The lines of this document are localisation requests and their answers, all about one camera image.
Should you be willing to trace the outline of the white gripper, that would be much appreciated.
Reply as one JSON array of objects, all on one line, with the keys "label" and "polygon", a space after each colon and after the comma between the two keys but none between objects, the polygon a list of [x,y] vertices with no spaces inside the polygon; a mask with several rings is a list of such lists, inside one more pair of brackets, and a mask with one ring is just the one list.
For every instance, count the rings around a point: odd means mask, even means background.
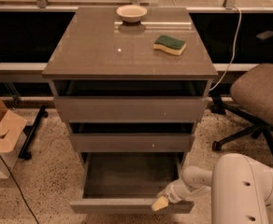
[{"label": "white gripper", "polygon": [[157,212],[168,207],[169,202],[185,201],[193,193],[194,189],[190,185],[186,184],[181,178],[177,179],[157,194],[158,199],[151,205],[151,210]]}]

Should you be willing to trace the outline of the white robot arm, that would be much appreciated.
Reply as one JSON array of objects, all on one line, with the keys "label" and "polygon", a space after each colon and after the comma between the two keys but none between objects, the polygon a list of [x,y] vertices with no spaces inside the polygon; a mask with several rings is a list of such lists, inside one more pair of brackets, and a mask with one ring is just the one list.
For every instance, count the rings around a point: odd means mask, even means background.
[{"label": "white robot arm", "polygon": [[159,211],[207,191],[211,192],[212,224],[269,224],[273,168],[236,153],[221,156],[211,171],[185,167],[180,178],[157,195],[151,209]]}]

